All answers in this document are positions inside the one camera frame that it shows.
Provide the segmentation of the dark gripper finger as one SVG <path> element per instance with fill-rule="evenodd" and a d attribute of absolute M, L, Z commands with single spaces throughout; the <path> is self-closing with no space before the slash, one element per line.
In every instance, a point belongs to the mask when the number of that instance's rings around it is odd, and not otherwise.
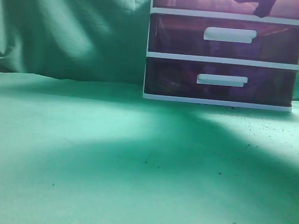
<path fill-rule="evenodd" d="M 234 0 L 237 3 L 257 3 L 256 9 L 253 11 L 253 15 L 257 17 L 267 17 L 277 0 Z"/>

